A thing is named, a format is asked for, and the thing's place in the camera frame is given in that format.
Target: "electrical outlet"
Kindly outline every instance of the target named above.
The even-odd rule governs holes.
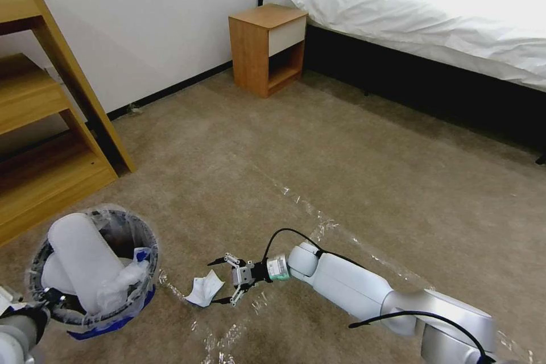
[[[45,70],[45,72],[47,72],[49,74],[49,76],[51,78],[53,78],[59,84],[64,84],[63,79],[61,78],[61,76],[59,75],[59,73],[57,72],[57,70],[55,69],[55,67],[53,65],[49,65],[49,66],[45,67],[44,70]]]

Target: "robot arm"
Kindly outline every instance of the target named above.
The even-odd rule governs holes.
[[[293,277],[362,321],[351,327],[399,315],[385,317],[383,323],[401,336],[422,334],[421,356],[427,363],[495,362],[495,322],[487,313],[431,290],[397,292],[383,277],[309,243],[296,246],[287,264],[284,255],[253,263],[227,253],[210,265],[223,262],[232,266],[235,293],[213,303],[236,306],[257,282]]]
[[[495,351],[495,322],[487,313],[452,297],[431,290],[415,293],[394,291],[382,277],[336,255],[322,253],[302,243],[288,258],[292,277],[313,289],[358,320],[381,315],[418,311],[439,315],[467,329],[483,346],[487,355]],[[424,322],[424,329],[417,326]],[[423,332],[421,356],[427,363],[475,364],[480,353],[475,343],[460,330],[437,318],[400,316],[383,322],[401,336]]]

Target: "black bed frame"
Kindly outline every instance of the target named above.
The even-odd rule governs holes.
[[[506,143],[546,152],[545,92],[310,25],[304,64],[366,95],[373,90]],[[536,163],[546,163],[546,154]]]

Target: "trash can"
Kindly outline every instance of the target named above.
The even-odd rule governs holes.
[[[140,258],[149,261],[147,275],[130,286],[127,302],[114,312],[104,316],[91,316],[80,305],[77,296],[65,295],[65,300],[51,307],[51,319],[61,323],[77,340],[85,340],[109,333],[125,326],[151,301],[159,274],[159,246],[150,227],[137,215],[116,205],[101,205],[83,210],[94,222],[105,241],[120,258],[133,259],[135,249],[148,248]],[[45,299],[42,272],[53,248],[47,241],[34,256],[27,271],[28,287],[36,301]]]

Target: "white bedsheet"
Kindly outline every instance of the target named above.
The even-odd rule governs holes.
[[[541,0],[264,0],[312,24],[546,91]]]

